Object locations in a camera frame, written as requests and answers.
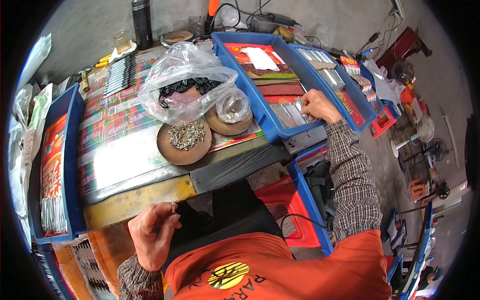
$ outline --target black fan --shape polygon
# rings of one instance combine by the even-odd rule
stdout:
[[[441,161],[448,153],[447,145],[442,139],[433,139],[428,143],[427,153],[433,161]]]
[[[413,65],[406,60],[397,60],[390,70],[392,78],[407,84],[413,80]]]

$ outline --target hand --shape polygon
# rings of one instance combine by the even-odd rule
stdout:
[[[323,119],[328,124],[332,124],[343,119],[335,106],[320,91],[311,89],[303,95],[301,101],[304,106],[300,113],[308,115],[310,121]]]
[[[128,222],[138,262],[147,271],[160,270],[167,260],[173,232],[181,227],[175,209],[170,202],[150,204]]]

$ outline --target wooden tray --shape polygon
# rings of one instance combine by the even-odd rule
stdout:
[[[168,160],[171,164],[177,166],[185,166],[197,162],[207,154],[210,146],[212,145],[212,132],[207,123],[201,119],[196,119],[192,123],[199,122],[204,126],[205,137],[203,142],[198,142],[194,147],[188,147],[188,151],[179,150],[170,143],[170,134],[168,131],[172,128],[172,125],[163,124],[156,136],[156,145],[160,154]]]
[[[248,116],[237,123],[225,123],[218,118],[216,114],[216,105],[214,105],[205,115],[205,122],[214,131],[223,135],[237,135],[247,130],[252,123],[252,111],[249,110]]]

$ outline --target black thermos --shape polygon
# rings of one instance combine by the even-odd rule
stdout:
[[[145,50],[150,48],[153,45],[150,0],[133,0],[132,16],[138,49]]]

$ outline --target metal screw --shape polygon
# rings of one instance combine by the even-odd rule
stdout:
[[[188,147],[194,147],[198,142],[203,142],[205,130],[199,122],[186,123],[181,121],[169,129],[170,143],[179,150],[188,151]]]

